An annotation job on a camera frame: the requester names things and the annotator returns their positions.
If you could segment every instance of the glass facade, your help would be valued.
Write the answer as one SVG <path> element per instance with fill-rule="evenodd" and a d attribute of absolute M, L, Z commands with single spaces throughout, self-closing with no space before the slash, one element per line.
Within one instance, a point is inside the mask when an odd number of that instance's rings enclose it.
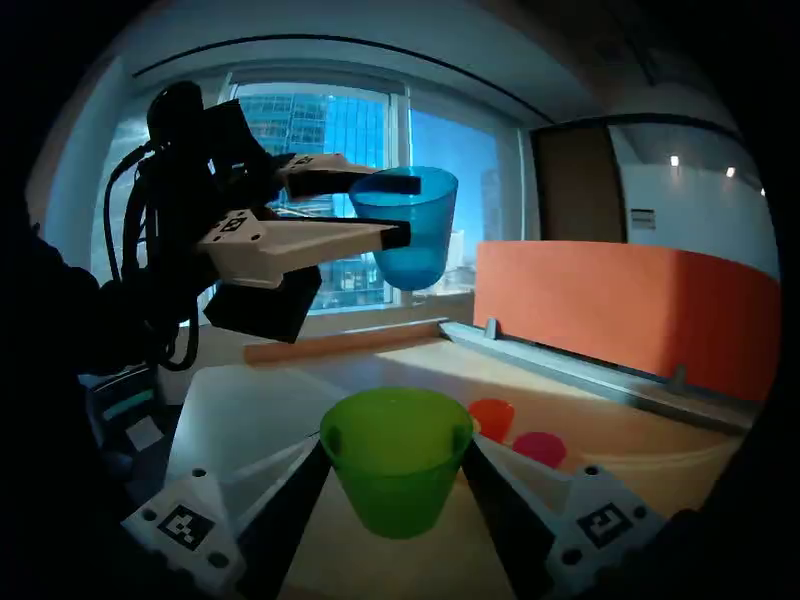
<path fill-rule="evenodd" d="M 242 94 L 239 102 L 253 136 L 271 154 L 338 152 L 351 163 L 386 166 L 386 103 L 309 93 Z M 354 216 L 346 194 L 291 203 L 284 194 L 272 207 L 288 216 Z M 323 264 L 320 270 L 322 287 L 312 310 L 387 301 L 387 288 L 371 253 Z"/>

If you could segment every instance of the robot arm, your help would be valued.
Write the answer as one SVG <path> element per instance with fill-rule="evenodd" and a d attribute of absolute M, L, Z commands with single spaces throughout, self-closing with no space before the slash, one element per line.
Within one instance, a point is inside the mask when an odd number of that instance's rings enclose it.
<path fill-rule="evenodd" d="M 196 298 L 216 285 L 211 323 L 294 342 L 322 279 L 317 265 L 407 246 L 409 224 L 339 218 L 276 218 L 266 204 L 347 192 L 377 170 L 341 154 L 272 156 L 250 134 L 237 100 L 203 109 L 199 88 L 174 84 L 147 116 L 150 141 L 123 159 L 106 190 L 106 245 L 115 281 L 139 290 L 159 364 L 182 370 L 197 352 Z M 136 166 L 117 268 L 109 218 L 116 177 Z M 377 175 L 373 189 L 420 193 L 411 176 Z M 147 265 L 138 262 L 144 243 Z M 185 358 L 172 362 L 178 323 L 189 320 Z"/>

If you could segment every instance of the desk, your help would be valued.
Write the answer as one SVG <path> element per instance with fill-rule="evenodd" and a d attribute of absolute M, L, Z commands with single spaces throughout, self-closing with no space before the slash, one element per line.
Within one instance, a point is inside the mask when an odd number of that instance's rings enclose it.
<path fill-rule="evenodd" d="M 213 367 L 195 376 L 168 480 L 195 467 L 224 479 L 314 433 L 345 396 L 381 386 L 429 388 L 464 405 L 511 402 L 508 440 L 527 431 L 556 434 L 567 447 L 559 470 L 601 464 L 665 517 L 702 503 L 740 439 L 486 356 L 443 339 L 435 323 L 292 347 L 267 344 L 248 348 L 247 359 L 261 366 Z M 512 597 L 463 477 L 436 528 L 403 542 L 367 532 L 332 471 L 320 497 L 282 597 Z"/>

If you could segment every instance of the wooden plank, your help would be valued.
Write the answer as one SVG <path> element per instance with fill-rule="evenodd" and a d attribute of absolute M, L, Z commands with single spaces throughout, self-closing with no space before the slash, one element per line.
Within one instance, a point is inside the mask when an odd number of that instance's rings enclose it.
<path fill-rule="evenodd" d="M 413 342 L 420 338 L 439 337 L 439 323 L 446 319 L 431 319 L 374 327 L 340 335 L 298 340 L 294 344 L 272 342 L 244 347 L 244 362 L 259 366 L 283 361 L 301 360 L 326 355 L 359 352 L 372 348 Z"/>

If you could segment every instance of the city building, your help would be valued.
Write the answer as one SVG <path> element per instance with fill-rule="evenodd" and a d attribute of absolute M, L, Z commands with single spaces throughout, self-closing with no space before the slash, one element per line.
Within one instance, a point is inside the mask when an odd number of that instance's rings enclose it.
<path fill-rule="evenodd" d="M 327 94 L 241 95 L 239 102 L 253 137 L 270 154 L 339 152 L 355 164 L 385 164 L 385 105 Z M 351 217 L 346 194 L 290 202 L 285 193 L 271 205 L 278 214 Z M 372 254 L 320 265 L 322 286 L 314 309 L 337 309 L 387 301 L 387 290 Z"/>

